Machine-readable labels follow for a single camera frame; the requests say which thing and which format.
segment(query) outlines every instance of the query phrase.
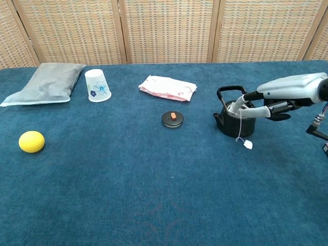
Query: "gray pillow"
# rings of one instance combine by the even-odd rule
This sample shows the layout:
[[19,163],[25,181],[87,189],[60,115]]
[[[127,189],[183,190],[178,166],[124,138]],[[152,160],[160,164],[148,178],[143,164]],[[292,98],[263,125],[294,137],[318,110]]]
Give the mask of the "gray pillow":
[[1,107],[65,103],[69,101],[84,64],[42,63],[25,87],[10,96]]

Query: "teapot lid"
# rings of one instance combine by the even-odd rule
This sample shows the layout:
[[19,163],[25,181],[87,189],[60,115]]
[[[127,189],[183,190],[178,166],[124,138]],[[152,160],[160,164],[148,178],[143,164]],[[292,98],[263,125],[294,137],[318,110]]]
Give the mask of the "teapot lid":
[[183,115],[177,111],[168,111],[162,115],[162,122],[169,128],[177,128],[182,125]]

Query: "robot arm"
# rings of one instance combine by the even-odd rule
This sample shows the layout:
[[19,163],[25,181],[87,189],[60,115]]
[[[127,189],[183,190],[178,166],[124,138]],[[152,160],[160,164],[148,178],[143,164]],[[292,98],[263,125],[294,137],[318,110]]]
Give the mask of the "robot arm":
[[[251,101],[261,99],[264,100],[262,107],[255,108],[251,104]],[[260,85],[256,91],[239,97],[227,110],[235,116],[280,121],[290,118],[285,112],[324,101],[328,101],[328,75],[313,73],[279,78]],[[328,140],[328,136],[317,132],[325,110],[317,115],[306,132]]]

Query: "yellow ball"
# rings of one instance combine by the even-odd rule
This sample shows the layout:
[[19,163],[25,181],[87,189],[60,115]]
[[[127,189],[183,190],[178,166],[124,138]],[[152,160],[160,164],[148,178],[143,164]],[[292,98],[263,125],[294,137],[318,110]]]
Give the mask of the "yellow ball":
[[28,131],[20,136],[18,141],[19,147],[28,153],[38,152],[45,145],[45,138],[36,131]]

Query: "teapot handle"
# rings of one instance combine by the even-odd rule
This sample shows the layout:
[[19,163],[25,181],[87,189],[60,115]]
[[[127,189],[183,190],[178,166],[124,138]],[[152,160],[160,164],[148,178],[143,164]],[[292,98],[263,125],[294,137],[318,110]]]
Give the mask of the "teapot handle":
[[222,91],[234,91],[234,90],[238,90],[238,91],[241,91],[242,94],[246,94],[246,90],[243,86],[222,86],[219,89],[217,89],[216,95],[219,98],[219,100],[222,102],[225,109],[227,109],[227,107],[226,107],[226,103],[223,100],[223,96],[222,96],[221,92]]

